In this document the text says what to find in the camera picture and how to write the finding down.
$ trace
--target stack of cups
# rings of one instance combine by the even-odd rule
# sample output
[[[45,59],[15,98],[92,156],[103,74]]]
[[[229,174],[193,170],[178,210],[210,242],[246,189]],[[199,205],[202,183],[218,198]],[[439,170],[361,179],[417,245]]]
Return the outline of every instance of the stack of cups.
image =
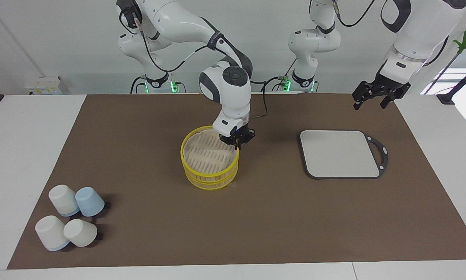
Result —
[[[53,206],[64,217],[70,217],[81,211],[86,217],[100,213],[105,207],[104,200],[91,187],[80,189],[76,194],[66,185],[58,185],[48,193]],[[77,247],[91,244],[98,234],[92,223],[79,219],[65,225],[55,216],[46,216],[36,223],[36,233],[49,251],[57,251],[72,242]]]

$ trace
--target green light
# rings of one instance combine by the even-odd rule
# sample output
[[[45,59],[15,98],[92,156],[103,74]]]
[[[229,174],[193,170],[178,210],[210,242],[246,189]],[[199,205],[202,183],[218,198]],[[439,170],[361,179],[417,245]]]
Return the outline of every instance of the green light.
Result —
[[[283,91],[285,91],[285,92],[290,91],[290,86],[291,86],[291,81],[290,81],[290,80],[286,80],[286,81],[284,82],[284,85],[283,85]]]
[[[178,86],[173,81],[171,81],[171,89],[172,89],[172,93],[179,92]]]

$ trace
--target white wall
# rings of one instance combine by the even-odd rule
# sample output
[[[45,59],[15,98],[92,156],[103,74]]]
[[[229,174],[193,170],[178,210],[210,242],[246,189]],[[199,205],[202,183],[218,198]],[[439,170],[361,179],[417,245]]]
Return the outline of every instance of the white wall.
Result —
[[[339,23],[341,47],[318,55],[320,92],[352,92],[362,80],[372,81],[395,35],[381,23],[378,0],[356,27]],[[288,49],[291,32],[313,28],[309,0],[181,0],[191,12],[204,16],[226,34],[254,64],[253,80],[284,74],[295,58]],[[368,1],[341,1],[344,21],[354,22]],[[117,46],[123,28],[115,0],[0,0],[0,92],[24,94],[25,76],[61,76],[73,94],[127,93],[141,66]],[[454,37],[462,37],[466,15]],[[159,51],[177,65],[201,46],[173,44]],[[455,53],[450,44],[439,61],[421,71],[416,81],[423,89]],[[205,49],[174,73],[188,91],[198,91],[200,71],[219,55]]]

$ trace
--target table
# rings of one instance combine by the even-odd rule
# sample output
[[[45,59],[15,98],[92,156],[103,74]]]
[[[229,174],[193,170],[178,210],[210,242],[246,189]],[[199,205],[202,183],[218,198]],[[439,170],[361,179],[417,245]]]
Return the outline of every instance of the table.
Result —
[[[466,279],[466,261],[343,262],[138,268],[7,267],[29,215],[75,122],[85,96],[7,96],[0,104],[0,278],[155,279]],[[397,105],[466,224],[466,121],[436,97],[406,96]]]

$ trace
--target light blue cup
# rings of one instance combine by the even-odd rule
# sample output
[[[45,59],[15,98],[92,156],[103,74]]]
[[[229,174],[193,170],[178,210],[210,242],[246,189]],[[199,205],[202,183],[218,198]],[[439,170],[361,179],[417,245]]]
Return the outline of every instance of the light blue cup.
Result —
[[[105,201],[92,187],[84,187],[76,193],[76,201],[82,216],[92,217],[105,207]]]

